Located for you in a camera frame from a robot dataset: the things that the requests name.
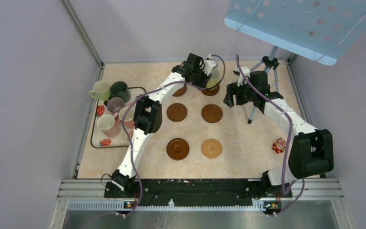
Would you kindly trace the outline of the dark green cup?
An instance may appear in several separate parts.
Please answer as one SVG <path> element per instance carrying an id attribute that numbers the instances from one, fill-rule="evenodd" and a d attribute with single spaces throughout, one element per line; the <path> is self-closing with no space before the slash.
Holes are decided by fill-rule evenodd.
<path id="1" fill-rule="evenodd" d="M 126 82 L 123 81 L 117 81 L 115 83 L 113 83 L 110 87 L 110 97 L 109 99 L 112 98 L 121 98 L 123 99 L 123 101 L 126 103 L 130 100 L 131 98 L 131 93 L 129 91 L 129 87 L 127 85 Z"/>

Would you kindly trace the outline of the brown coaster five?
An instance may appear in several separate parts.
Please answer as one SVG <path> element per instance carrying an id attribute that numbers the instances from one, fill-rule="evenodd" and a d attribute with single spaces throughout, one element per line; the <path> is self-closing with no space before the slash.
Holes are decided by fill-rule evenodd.
<path id="1" fill-rule="evenodd" d="M 189 144 L 182 138 L 172 139 L 166 147 L 167 155 L 176 161 L 185 159 L 190 151 Z"/>

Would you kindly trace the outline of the brown coaster one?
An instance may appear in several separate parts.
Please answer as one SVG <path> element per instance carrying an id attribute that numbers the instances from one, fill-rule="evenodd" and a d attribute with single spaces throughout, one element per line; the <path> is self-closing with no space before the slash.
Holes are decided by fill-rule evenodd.
<path id="1" fill-rule="evenodd" d="M 173 97 L 180 97 L 182 95 L 184 95 L 187 91 L 187 86 L 184 85 L 182 88 L 180 88 L 179 90 L 177 90 L 174 94 Z"/>

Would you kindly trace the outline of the purple cup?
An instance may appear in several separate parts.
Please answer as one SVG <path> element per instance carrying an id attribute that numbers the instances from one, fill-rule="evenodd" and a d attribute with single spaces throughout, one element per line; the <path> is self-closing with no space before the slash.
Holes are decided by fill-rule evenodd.
<path id="1" fill-rule="evenodd" d="M 124 100 L 119 97 L 111 98 L 109 101 L 105 101 L 104 104 L 112 115 L 119 112 L 125 106 Z"/>

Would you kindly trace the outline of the strawberry print tray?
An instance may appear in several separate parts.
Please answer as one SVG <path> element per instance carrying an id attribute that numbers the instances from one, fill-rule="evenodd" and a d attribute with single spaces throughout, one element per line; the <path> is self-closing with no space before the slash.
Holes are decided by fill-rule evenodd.
<path id="1" fill-rule="evenodd" d="M 145 88 L 143 87 L 132 87 L 129 88 L 129 92 L 131 94 L 130 100 L 126 103 L 125 106 L 128 106 L 132 103 L 139 95 L 146 93 Z M 104 100 L 98 100 L 96 104 L 96 113 L 93 119 L 93 127 L 91 131 L 91 145 L 94 148 L 109 148 L 109 147 L 123 147 L 128 146 L 128 137 L 127 134 L 121 128 L 120 133 L 116 137 L 108 137 L 103 133 L 97 126 L 98 120 L 103 115 L 111 115 L 111 112 L 108 111 L 107 107 L 104 105 Z"/>

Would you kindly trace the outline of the brown coaster two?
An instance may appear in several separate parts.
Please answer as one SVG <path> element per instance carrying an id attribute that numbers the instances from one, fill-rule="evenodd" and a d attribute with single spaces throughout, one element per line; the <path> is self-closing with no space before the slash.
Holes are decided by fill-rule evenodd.
<path id="1" fill-rule="evenodd" d="M 215 88 L 213 88 L 212 90 L 201 90 L 201 92 L 206 95 L 206 96 L 214 96 L 217 95 L 220 91 L 220 85 L 217 85 Z"/>

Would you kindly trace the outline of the brown coaster four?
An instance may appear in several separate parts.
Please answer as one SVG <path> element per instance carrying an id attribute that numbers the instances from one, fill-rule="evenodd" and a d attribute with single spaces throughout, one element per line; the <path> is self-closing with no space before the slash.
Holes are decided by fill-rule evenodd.
<path id="1" fill-rule="evenodd" d="M 208 123 L 217 123 L 223 117 L 223 111 L 220 106 L 216 104 L 208 104 L 203 107 L 201 115 L 204 121 Z"/>

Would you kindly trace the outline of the brown coaster three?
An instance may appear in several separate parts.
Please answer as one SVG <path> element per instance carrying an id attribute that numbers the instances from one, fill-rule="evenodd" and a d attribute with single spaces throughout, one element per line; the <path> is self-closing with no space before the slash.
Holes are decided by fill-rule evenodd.
<path id="1" fill-rule="evenodd" d="M 187 108 L 181 103 L 171 104 L 166 111 L 167 117 L 173 122 L 183 121 L 187 117 Z"/>

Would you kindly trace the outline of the light wooden coaster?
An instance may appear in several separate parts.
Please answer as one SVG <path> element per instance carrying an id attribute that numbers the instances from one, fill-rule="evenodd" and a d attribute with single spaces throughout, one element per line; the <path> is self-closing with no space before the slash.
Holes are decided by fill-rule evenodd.
<path id="1" fill-rule="evenodd" d="M 217 139 L 206 139 L 201 145 L 202 154 L 210 159 L 219 157 L 223 152 L 223 146 Z"/>

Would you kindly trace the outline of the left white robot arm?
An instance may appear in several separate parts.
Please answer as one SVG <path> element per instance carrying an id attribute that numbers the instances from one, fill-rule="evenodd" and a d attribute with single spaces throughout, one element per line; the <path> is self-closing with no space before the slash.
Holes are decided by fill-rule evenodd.
<path id="1" fill-rule="evenodd" d="M 206 59 L 190 53 L 187 60 L 172 68 L 166 79 L 153 91 L 137 97 L 128 108 L 134 108 L 133 134 L 128 137 L 129 147 L 119 167 L 106 183 L 106 192 L 115 191 L 122 197 L 134 193 L 134 181 L 140 180 L 138 165 L 151 137 L 160 129 L 163 121 L 162 105 L 174 93 L 190 85 L 205 90 L 211 79 L 211 72 L 218 64 L 209 54 Z"/>

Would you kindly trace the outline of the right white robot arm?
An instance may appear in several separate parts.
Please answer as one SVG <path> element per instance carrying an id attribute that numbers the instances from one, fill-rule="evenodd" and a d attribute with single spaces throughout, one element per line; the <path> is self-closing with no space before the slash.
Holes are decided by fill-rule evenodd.
<path id="1" fill-rule="evenodd" d="M 334 169 L 333 137 L 329 130 L 314 127 L 299 116 L 279 92 L 271 92 L 265 71 L 243 73 L 234 70 L 237 82 L 227 85 L 224 104 L 229 107 L 253 103 L 287 134 L 283 163 L 262 173 L 259 193 L 267 197 L 289 192 L 302 178 Z"/>

